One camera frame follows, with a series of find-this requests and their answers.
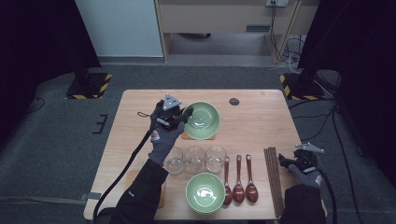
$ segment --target wooden spoon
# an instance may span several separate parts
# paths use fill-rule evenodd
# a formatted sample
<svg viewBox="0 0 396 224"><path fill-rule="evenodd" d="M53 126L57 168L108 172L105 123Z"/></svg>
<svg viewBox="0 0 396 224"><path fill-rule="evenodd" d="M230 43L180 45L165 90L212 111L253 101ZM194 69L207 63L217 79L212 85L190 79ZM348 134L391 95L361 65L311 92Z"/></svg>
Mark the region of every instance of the wooden spoon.
<svg viewBox="0 0 396 224"><path fill-rule="evenodd" d="M230 162L230 158L227 157L224 162L224 188L225 188L225 198L224 205L229 205L233 201L233 192L231 191L230 186L228 185L228 164Z"/></svg>
<svg viewBox="0 0 396 224"><path fill-rule="evenodd" d="M248 185L247 185L247 199L251 203L257 202L259 199L259 192L254 186L253 179L251 177L251 156L247 154L247 173L248 173Z"/></svg>
<svg viewBox="0 0 396 224"><path fill-rule="evenodd" d="M245 200L244 187L241 184L241 155L236 156L236 185L233 187L233 199L241 203Z"/></svg>

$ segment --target bowl rim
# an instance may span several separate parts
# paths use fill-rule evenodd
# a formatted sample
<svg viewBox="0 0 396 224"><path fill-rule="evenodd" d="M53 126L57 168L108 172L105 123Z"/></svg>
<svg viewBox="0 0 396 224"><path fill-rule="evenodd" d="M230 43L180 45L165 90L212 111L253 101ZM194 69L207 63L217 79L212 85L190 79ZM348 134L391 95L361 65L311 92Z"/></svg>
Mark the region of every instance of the bowl rim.
<svg viewBox="0 0 396 224"><path fill-rule="evenodd" d="M192 178L190 178L189 182L188 182L187 185L186 185L186 190L185 190L186 201L187 201L187 203L189 204L189 207L192 209L192 211L194 211L194 212L196 212L196 213L203 214L203 215L213 214L213 213L215 213L216 211L218 211L218 210L221 208L222 202L219 204L219 206L217 206L215 209L212 209L210 212L202 212L202 211L198 211L197 209L195 209L195 208L191 205L191 203L190 203L190 201L189 201L189 198L188 198L188 195L187 195L187 189L188 189L188 187L189 187L190 182L191 182L194 178L196 178L197 176L199 176L199 175L209 175L209 176L213 176L213 177L215 177L215 178L221 183L222 186L224 185L223 182L221 181L221 179L220 179L218 176L214 175L214 174L211 174L211 173L208 173L208 172L203 172L203 173L196 174L196 175L194 175ZM222 188L222 193L224 194L224 197L225 197L225 188Z"/></svg>
<svg viewBox="0 0 396 224"><path fill-rule="evenodd" d="M192 139L195 139L195 140L206 140L206 139L212 137L214 134L216 134L216 133L218 132L218 130L219 130L219 127L220 127L220 124L221 124L220 112L218 111L218 109L217 109L214 105L210 104L208 101L194 101L194 102L190 103L189 105L187 105L187 106L185 107L185 109L183 110L182 114L184 114L184 112L186 111L186 109L187 109L189 106L194 105L194 104L198 104L198 103L204 103L204 104L210 105L210 106L212 106L212 107L215 109L215 111L216 111L217 114L218 114L219 125L217 125L216 130L214 131L213 134L211 134L210 136L204 137L204 138L202 138L202 137L194 137L194 136L191 136L191 135L186 131L186 129L184 130L184 132L186 133L186 135L188 135L188 136L189 136L190 138L192 138Z"/></svg>

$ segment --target chopsticks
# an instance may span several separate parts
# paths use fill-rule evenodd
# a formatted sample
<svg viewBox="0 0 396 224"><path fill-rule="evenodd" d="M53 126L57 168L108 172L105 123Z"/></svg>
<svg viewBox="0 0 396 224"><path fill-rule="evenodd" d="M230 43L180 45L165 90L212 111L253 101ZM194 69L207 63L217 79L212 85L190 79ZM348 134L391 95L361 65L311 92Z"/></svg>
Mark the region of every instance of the chopsticks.
<svg viewBox="0 0 396 224"><path fill-rule="evenodd" d="M267 172L270 182L271 195L274 203L274 210L276 217L280 217L285 209L282 199L282 189L279 178L279 165L276 156L276 149L268 147L264 149L265 162L267 165Z"/></svg>

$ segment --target hand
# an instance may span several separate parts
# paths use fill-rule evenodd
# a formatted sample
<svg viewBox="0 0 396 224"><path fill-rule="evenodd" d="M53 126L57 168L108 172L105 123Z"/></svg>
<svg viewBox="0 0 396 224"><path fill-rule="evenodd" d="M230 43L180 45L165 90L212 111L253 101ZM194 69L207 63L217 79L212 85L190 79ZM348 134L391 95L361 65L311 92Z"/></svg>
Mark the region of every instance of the hand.
<svg viewBox="0 0 396 224"><path fill-rule="evenodd" d="M289 170L297 177L299 184L305 184L307 186L320 189L322 176L319 171L315 170L305 175L294 164L289 165Z"/></svg>
<svg viewBox="0 0 396 224"><path fill-rule="evenodd" d="M151 133L151 143L153 145L152 151L148 154L148 157L155 161L157 164L163 166L163 161L171 151L172 147L178 136L184 131L184 123L180 122L177 129L169 132L166 131L162 125L158 126Z"/></svg>

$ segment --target wall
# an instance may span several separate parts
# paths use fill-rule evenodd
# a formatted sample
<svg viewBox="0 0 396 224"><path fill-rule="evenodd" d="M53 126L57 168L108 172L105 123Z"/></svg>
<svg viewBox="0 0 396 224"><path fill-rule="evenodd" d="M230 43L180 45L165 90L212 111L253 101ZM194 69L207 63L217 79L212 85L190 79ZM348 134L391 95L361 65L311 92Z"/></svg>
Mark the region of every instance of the wall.
<svg viewBox="0 0 396 224"><path fill-rule="evenodd" d="M99 57L163 57L153 0L76 3Z"/></svg>

